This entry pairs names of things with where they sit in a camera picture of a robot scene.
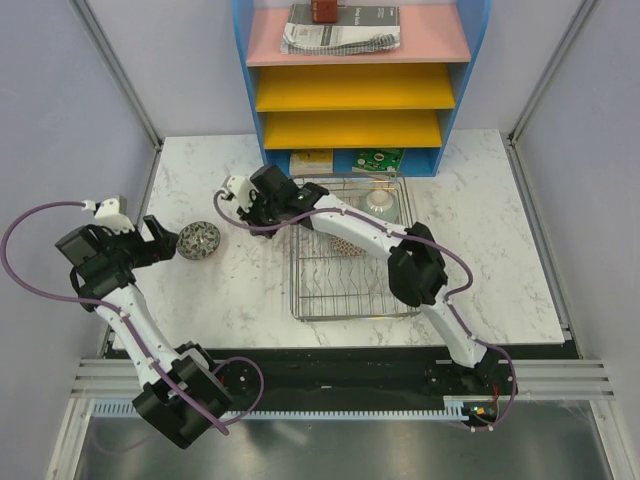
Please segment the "dark grey bottom bowl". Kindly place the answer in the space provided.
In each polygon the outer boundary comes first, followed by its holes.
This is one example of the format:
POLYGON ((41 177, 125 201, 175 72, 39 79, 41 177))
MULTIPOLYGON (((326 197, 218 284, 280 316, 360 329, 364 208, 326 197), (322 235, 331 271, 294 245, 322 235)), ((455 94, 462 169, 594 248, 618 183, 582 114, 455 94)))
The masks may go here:
POLYGON ((212 223, 196 221, 186 225, 178 234, 177 252, 191 261, 204 260, 213 255, 221 242, 221 233, 212 223))

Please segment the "brown dotted pattern bowl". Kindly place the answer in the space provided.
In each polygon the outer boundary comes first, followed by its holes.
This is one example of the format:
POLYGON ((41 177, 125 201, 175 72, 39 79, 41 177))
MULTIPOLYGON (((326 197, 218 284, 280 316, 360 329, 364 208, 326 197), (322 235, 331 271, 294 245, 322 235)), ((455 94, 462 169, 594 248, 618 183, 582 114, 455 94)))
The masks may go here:
POLYGON ((330 238, 329 245, 337 257, 357 257, 365 254, 360 247, 336 236, 330 238))

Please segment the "pale green glass bowl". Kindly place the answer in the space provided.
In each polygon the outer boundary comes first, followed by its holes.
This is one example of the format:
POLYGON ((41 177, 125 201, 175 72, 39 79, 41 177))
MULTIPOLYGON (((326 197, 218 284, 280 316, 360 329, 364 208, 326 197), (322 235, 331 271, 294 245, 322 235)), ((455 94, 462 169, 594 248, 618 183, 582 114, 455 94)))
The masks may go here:
POLYGON ((390 223, 396 223, 399 218, 398 202, 389 190, 374 189, 363 195, 360 209, 377 219, 390 223))

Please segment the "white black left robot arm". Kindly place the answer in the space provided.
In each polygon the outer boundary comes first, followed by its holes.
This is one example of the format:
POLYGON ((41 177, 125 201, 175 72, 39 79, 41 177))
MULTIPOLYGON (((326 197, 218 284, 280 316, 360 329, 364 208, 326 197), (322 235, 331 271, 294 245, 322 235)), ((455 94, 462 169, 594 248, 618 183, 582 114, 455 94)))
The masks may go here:
POLYGON ((119 232, 93 223, 55 246, 72 266, 70 281, 80 304, 110 326, 134 365, 141 388, 132 401, 136 412, 185 449, 210 428, 228 434, 220 418, 232 398, 219 381, 218 367, 189 355, 194 343, 171 347, 154 321, 134 272, 172 259, 178 236, 152 215, 144 224, 150 239, 138 228, 119 232))

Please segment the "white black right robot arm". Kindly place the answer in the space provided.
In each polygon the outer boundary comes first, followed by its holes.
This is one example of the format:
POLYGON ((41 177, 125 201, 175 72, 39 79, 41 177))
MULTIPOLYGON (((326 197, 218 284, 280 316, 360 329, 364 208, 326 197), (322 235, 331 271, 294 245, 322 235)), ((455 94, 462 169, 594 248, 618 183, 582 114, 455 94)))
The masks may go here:
POLYGON ((383 221, 321 185, 296 184, 275 165, 263 166, 249 178, 231 176, 225 187, 238 202, 240 220, 254 234, 270 236, 285 225, 298 224, 345 240, 385 262, 391 293, 430 320, 459 366, 460 386, 477 394, 493 383, 496 356, 453 303, 454 295, 470 289, 473 274, 459 256, 435 242, 426 225, 383 221))

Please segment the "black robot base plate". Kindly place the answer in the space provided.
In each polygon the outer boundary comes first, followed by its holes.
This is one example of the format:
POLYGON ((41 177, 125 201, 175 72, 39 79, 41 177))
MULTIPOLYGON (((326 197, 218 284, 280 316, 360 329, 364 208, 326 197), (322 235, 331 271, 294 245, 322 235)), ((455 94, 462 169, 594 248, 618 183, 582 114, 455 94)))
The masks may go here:
POLYGON ((256 362, 222 371, 239 409, 253 400, 265 410, 437 408, 446 396, 510 392, 505 364, 485 384, 462 380, 443 346, 209 348, 206 354, 215 363, 236 356, 256 362))

